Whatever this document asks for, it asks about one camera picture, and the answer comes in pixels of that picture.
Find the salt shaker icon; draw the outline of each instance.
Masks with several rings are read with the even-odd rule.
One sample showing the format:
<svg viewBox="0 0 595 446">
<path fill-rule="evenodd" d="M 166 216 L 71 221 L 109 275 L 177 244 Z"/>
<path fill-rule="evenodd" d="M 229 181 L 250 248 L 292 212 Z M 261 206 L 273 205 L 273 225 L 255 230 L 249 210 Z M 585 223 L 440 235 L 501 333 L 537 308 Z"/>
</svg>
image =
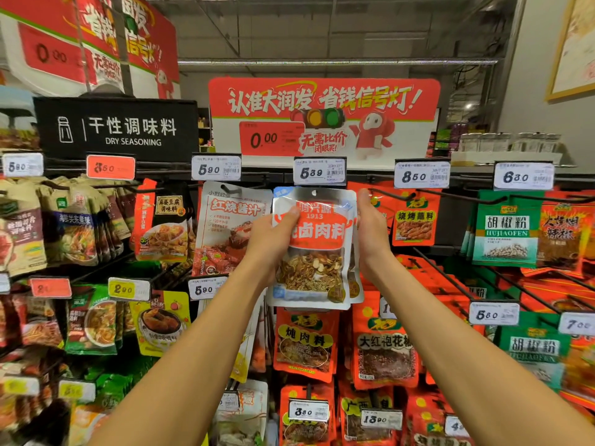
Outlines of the salt shaker icon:
<svg viewBox="0 0 595 446">
<path fill-rule="evenodd" d="M 70 131 L 70 122 L 64 116 L 58 117 L 58 135 L 62 143 L 74 142 L 72 131 Z"/>
</svg>

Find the red price panel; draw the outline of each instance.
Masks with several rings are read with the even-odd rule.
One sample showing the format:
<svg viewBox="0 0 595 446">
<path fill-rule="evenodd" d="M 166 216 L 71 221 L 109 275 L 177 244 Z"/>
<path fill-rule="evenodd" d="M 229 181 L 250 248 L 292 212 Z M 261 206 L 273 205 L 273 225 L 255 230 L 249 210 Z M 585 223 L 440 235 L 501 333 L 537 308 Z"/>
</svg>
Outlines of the red price panel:
<svg viewBox="0 0 595 446">
<path fill-rule="evenodd" d="M 70 299 L 73 296 L 70 280 L 67 278 L 30 278 L 29 286 L 34 297 Z"/>
<path fill-rule="evenodd" d="M 136 159 L 132 156 L 87 155 L 87 177 L 133 180 Z"/>
<path fill-rule="evenodd" d="M 85 70 L 78 45 L 57 39 L 24 23 L 19 23 L 19 34 L 25 62 L 29 67 L 68 80 L 85 82 Z M 85 49 L 85 54 L 87 62 L 92 63 L 91 52 Z M 97 84 L 93 66 L 88 67 L 89 82 Z"/>
<path fill-rule="evenodd" d="M 242 155 L 301 156 L 303 122 L 240 122 Z"/>
</svg>

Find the black sign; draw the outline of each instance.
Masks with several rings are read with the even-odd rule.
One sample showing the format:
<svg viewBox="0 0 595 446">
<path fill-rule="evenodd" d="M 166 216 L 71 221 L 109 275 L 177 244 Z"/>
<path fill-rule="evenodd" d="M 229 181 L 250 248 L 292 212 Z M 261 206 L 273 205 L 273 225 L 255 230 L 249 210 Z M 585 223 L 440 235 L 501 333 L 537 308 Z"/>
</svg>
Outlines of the black sign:
<svg viewBox="0 0 595 446">
<path fill-rule="evenodd" d="M 193 100 L 35 97 L 41 148 L 50 158 L 125 153 L 138 161 L 187 162 L 198 147 Z"/>
</svg>

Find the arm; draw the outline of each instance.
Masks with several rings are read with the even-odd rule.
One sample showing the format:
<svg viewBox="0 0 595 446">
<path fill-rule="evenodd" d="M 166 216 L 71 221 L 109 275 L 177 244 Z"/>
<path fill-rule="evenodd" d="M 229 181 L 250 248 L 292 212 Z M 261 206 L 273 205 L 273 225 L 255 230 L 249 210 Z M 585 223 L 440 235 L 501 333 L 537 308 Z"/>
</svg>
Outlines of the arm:
<svg viewBox="0 0 595 446">
<path fill-rule="evenodd" d="M 118 405 L 89 446 L 201 444 L 252 309 L 274 278 L 298 217 L 297 209 L 289 211 L 274 228 L 270 215 L 254 222 L 241 264 L 190 329 Z"/>
<path fill-rule="evenodd" d="M 482 446 L 590 444 L 595 429 L 462 322 L 392 256 L 386 221 L 358 194 L 360 265 L 405 326 L 446 399 Z"/>
</svg>

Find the forearm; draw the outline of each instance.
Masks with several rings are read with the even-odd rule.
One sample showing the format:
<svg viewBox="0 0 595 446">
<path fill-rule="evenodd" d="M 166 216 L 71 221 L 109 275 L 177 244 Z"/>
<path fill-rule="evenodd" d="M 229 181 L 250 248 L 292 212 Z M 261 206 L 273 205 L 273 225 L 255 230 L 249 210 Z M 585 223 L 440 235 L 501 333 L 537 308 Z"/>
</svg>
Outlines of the forearm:
<svg viewBox="0 0 595 446">
<path fill-rule="evenodd" d="M 227 385 L 262 290 L 242 263 L 206 310 L 120 403 L 91 446 L 196 446 Z"/>
<path fill-rule="evenodd" d="M 462 322 L 398 261 L 372 281 L 480 446 L 587 444 L 595 429 L 529 371 Z"/>
</svg>

